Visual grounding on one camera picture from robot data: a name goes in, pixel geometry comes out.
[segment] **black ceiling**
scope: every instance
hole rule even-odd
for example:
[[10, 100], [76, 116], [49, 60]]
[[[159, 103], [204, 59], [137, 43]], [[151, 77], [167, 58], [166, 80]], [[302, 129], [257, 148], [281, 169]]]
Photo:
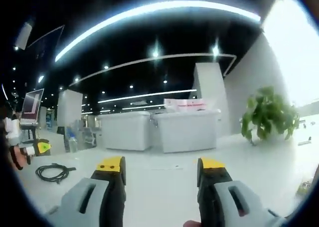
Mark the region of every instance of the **black ceiling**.
[[[73, 39], [95, 24], [130, 8], [160, 0], [18, 0], [17, 19], [8, 36], [7, 60], [1, 81], [10, 102], [17, 92], [24, 97], [25, 92], [34, 88], [45, 88], [43, 105], [55, 107], [59, 87], [66, 89], [75, 77], [83, 78], [103, 69], [126, 62], [148, 58], [152, 49], [159, 47], [162, 55], [182, 53], [209, 53], [218, 39], [221, 53], [236, 55], [237, 61], [247, 52], [260, 33], [259, 24], [224, 11], [208, 9], [165, 10], [145, 16], [138, 16], [115, 23], [99, 30], [83, 40], [56, 63], [55, 55]], [[230, 3], [234, 0], [223, 0]], [[237, 0], [255, 13], [264, 13], [261, 0]], [[29, 44], [47, 32], [64, 25], [64, 29], [51, 62], [39, 67], [26, 62], [27, 51], [12, 49], [13, 38], [22, 22], [29, 16], [35, 17]], [[184, 57], [143, 62], [96, 75], [70, 87], [88, 96], [92, 110], [104, 106], [97, 101], [132, 95], [191, 89], [193, 70], [196, 62], [211, 62], [213, 57]], [[230, 58], [218, 58], [222, 72], [231, 62]], [[38, 84], [37, 79], [44, 75]], [[189, 94], [178, 97], [187, 98]], [[162, 103], [163, 97], [153, 99]], [[131, 101], [119, 102], [123, 107]]]

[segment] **curved led light strip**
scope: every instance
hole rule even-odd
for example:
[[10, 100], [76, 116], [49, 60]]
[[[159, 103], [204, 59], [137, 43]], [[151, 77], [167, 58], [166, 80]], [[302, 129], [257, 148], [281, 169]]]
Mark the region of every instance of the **curved led light strip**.
[[130, 96], [130, 97], [118, 98], [118, 99], [102, 100], [102, 101], [98, 101], [98, 104], [108, 103], [108, 102], [113, 102], [113, 101], [126, 100], [126, 99], [136, 99], [136, 98], [142, 98], [142, 97], [150, 97], [150, 96], [156, 96], [156, 95], [180, 94], [180, 93], [188, 93], [188, 92], [196, 92], [196, 91], [197, 91], [197, 89], [187, 89], [187, 90], [168, 91], [168, 92], [153, 93], [153, 94], [142, 94], [142, 95], [135, 95], [135, 96]]
[[67, 45], [56, 57], [55, 61], [58, 61], [64, 54], [66, 54], [69, 50], [71, 50], [75, 45], [80, 43], [83, 39], [87, 38], [91, 34], [95, 33], [96, 31], [113, 24], [117, 21], [120, 21], [122, 19], [126, 19], [129, 17], [146, 14], [155, 12], [158, 10], [163, 9], [172, 9], [172, 8], [182, 8], [182, 7], [197, 7], [197, 8], [209, 8], [209, 9], [219, 9], [228, 11], [231, 13], [236, 13], [242, 16], [245, 16], [249, 19], [252, 19], [253, 21], [260, 21], [260, 16], [257, 14], [254, 14], [252, 12], [236, 8], [233, 6], [229, 6], [226, 4], [220, 4], [215, 2], [209, 2], [209, 1], [202, 1], [202, 0], [175, 0], [175, 1], [164, 1], [164, 2], [158, 2], [153, 4], [148, 4], [144, 6], [140, 6], [138, 8], [130, 9], [128, 11], [125, 11], [123, 13], [117, 14], [111, 18], [108, 18], [101, 23], [93, 26], [89, 30], [85, 31], [83, 34], [81, 34], [79, 37], [77, 37], [75, 40], [73, 40], [69, 45]]
[[165, 106], [165, 104], [159, 104], [159, 105], [150, 105], [150, 106], [142, 106], [142, 107], [123, 108], [122, 110], [146, 109], [146, 108], [156, 108], [156, 107], [164, 107], [164, 106]]
[[6, 93], [5, 93], [5, 90], [4, 90], [4, 87], [3, 87], [3, 84], [1, 84], [1, 86], [2, 86], [2, 91], [3, 91], [3, 94], [4, 94], [4, 96], [5, 96], [5, 99], [7, 99], [7, 100], [8, 100], [8, 97], [6, 96]]

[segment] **finger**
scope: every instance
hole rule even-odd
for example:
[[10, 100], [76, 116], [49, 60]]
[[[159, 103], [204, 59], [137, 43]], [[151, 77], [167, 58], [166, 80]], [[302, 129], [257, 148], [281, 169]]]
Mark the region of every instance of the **finger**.
[[195, 221], [186, 221], [183, 227], [201, 227], [201, 223]]

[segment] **coiled cable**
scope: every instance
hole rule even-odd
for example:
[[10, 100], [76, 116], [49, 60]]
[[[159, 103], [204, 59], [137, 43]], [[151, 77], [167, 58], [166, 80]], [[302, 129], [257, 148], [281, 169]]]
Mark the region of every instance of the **coiled cable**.
[[[52, 168], [57, 168], [57, 169], [62, 169], [61, 173], [53, 176], [53, 177], [45, 177], [43, 176], [43, 171], [47, 169], [52, 169]], [[60, 184], [62, 180], [67, 178], [69, 176], [70, 171], [75, 171], [75, 167], [67, 168], [66, 166], [59, 165], [57, 163], [52, 163], [51, 165], [46, 165], [46, 166], [40, 166], [38, 169], [36, 169], [35, 174], [43, 181], [47, 182], [56, 182], [57, 184]]]

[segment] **yellow part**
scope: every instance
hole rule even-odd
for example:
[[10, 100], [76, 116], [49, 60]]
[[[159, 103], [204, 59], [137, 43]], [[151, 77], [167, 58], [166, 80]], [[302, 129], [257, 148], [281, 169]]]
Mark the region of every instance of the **yellow part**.
[[203, 162], [203, 168], [225, 168], [225, 165], [219, 161], [215, 161], [213, 159], [208, 159], [205, 157], [201, 157], [201, 160]]
[[51, 144], [45, 142], [38, 143], [39, 153], [45, 153], [47, 150], [51, 148]]
[[111, 158], [106, 158], [101, 163], [98, 164], [98, 166], [96, 167], [96, 170], [97, 171], [120, 172], [121, 159], [122, 159], [121, 156], [114, 156]]

